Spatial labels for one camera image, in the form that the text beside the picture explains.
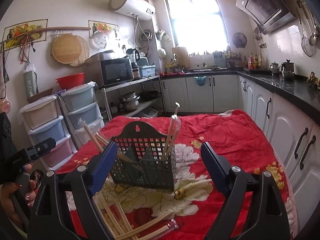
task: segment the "microwave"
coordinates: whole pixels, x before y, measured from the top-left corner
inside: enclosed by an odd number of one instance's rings
[[[95,81],[99,88],[132,81],[131,62],[128,58],[117,58],[87,64],[86,78]]]

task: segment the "metal screw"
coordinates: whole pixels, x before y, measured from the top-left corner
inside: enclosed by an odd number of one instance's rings
[[[233,167],[232,167],[232,170],[233,170],[234,172],[240,172],[240,171],[241,171],[240,167],[238,167],[238,166],[233,166]]]
[[[263,172],[263,175],[266,176],[266,177],[271,177],[272,174],[270,173],[270,171],[264,171]]]
[[[48,176],[48,177],[51,177],[53,174],[54,174],[54,171],[48,171],[48,172],[47,172],[47,176]]]
[[[86,170],[86,166],[84,166],[84,165],[80,165],[78,168],[77,168],[77,171],[79,171],[79,172],[83,172],[83,171],[85,171]]]

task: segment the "fruit sticker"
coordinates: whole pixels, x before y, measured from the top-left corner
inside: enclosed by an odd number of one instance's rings
[[[19,24],[6,27],[4,29],[2,40],[4,41],[14,37],[17,37],[17,38],[15,40],[6,42],[5,50],[14,49],[16,47],[19,47],[21,44],[29,42],[29,40],[27,41],[27,36],[24,36],[24,35],[19,36],[19,35],[30,32],[30,31],[46,28],[46,27],[48,27],[48,19],[34,20],[34,21],[19,23]],[[47,34],[46,32],[37,32],[37,33],[31,33],[30,36],[34,42],[40,42],[40,41],[47,40],[46,34]]]
[[[116,40],[119,40],[118,25],[89,20],[89,27],[91,28],[91,30],[89,30],[89,38],[90,39],[92,39],[93,34],[96,31],[103,31],[105,34],[108,35],[109,38],[114,38]]]

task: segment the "red plastic bowl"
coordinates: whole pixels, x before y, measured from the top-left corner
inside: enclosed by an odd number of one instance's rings
[[[71,76],[66,76],[62,78],[57,78],[56,81],[59,83],[61,89],[71,89],[76,86],[80,86],[84,84],[84,76],[85,73],[79,73]]]

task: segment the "blender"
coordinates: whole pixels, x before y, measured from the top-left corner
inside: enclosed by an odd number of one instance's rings
[[[137,49],[127,49],[126,54],[131,61],[133,79],[140,77],[140,71],[137,64],[137,60],[140,59],[140,53]]]

